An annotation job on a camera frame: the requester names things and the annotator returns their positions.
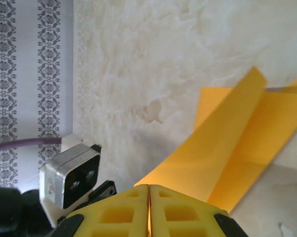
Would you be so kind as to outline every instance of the damask pattern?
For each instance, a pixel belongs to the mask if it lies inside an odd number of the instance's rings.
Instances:
[[[39,3],[39,137],[59,137],[59,66],[60,36],[58,0]],[[59,152],[59,145],[40,145],[39,164]]]
[[[15,0],[0,0],[0,143],[16,140]],[[0,186],[15,187],[17,152],[0,152]]]

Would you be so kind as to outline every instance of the patterned wallpaper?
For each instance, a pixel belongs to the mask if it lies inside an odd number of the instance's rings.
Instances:
[[[72,132],[72,11],[70,0],[0,0],[0,143]],[[37,188],[59,150],[1,151],[0,186]]]

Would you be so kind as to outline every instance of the yellow paper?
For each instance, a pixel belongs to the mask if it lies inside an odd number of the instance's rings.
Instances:
[[[203,88],[204,102],[200,105],[206,103],[207,110],[202,110],[199,118],[207,117],[217,105],[217,101],[211,103],[211,98],[222,100],[230,91],[231,88]],[[231,211],[297,130],[297,94],[289,94],[297,93],[297,81],[284,91],[263,94],[208,203]]]
[[[252,68],[195,132],[139,184],[159,184],[206,201],[263,93],[266,81]]]

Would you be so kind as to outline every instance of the metal camera housing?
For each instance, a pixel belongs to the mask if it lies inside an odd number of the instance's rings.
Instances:
[[[47,161],[44,167],[44,196],[66,209],[97,182],[100,147],[78,144]]]

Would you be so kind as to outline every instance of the folded paper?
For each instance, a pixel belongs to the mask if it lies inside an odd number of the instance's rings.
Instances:
[[[263,92],[255,67],[235,88],[201,89],[193,134],[138,184],[231,211],[297,130],[297,80]]]

